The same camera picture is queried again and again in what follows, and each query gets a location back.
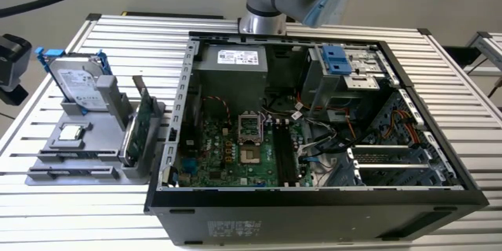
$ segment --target aluminum extrusion table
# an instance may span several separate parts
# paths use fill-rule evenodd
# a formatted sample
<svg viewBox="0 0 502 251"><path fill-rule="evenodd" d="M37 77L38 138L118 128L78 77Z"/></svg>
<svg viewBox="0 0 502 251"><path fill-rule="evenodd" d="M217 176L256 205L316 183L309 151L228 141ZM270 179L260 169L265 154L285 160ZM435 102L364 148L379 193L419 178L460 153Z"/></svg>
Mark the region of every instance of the aluminum extrusion table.
<svg viewBox="0 0 502 251"><path fill-rule="evenodd" d="M144 76L149 92L166 104L160 137L166 131L188 31L232 33L236 21L89 17L66 48L66 52L104 50L120 91L130 99L138 98L130 76ZM309 29L288 24L286 31L290 36L387 41L489 206L413 242L214 246L210 250L502 250L502 114L433 37L416 29L359 26ZM177 249L156 217L142 215L146 185L23 185L33 155L62 113L59 99L61 93L46 77L0 140L0 243L9 243L0 249Z"/></svg>

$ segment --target sticker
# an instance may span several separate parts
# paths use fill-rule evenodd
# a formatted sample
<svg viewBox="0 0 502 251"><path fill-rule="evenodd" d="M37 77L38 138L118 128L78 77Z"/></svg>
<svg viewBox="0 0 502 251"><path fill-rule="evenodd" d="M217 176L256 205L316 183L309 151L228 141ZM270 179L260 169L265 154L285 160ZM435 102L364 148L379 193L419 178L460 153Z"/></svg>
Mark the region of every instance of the sticker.
<svg viewBox="0 0 502 251"><path fill-rule="evenodd" d="M297 118L301 117L301 115L302 114L300 113L300 111L296 111L296 112L292 113L290 118L296 121Z"/></svg>
<svg viewBox="0 0 502 251"><path fill-rule="evenodd" d="M87 110L106 110L101 93L96 90L92 75L83 70L57 70L69 96L74 103Z"/></svg>
<svg viewBox="0 0 502 251"><path fill-rule="evenodd" d="M301 108L302 108L302 104L301 104L300 102L297 102L297 103L294 104L294 108L296 108L296 110L301 110Z"/></svg>
<svg viewBox="0 0 502 251"><path fill-rule="evenodd" d="M261 228L260 220L210 220L206 222L209 236L257 236Z"/></svg>
<svg viewBox="0 0 502 251"><path fill-rule="evenodd" d="M257 65L257 51L220 50L218 64Z"/></svg>

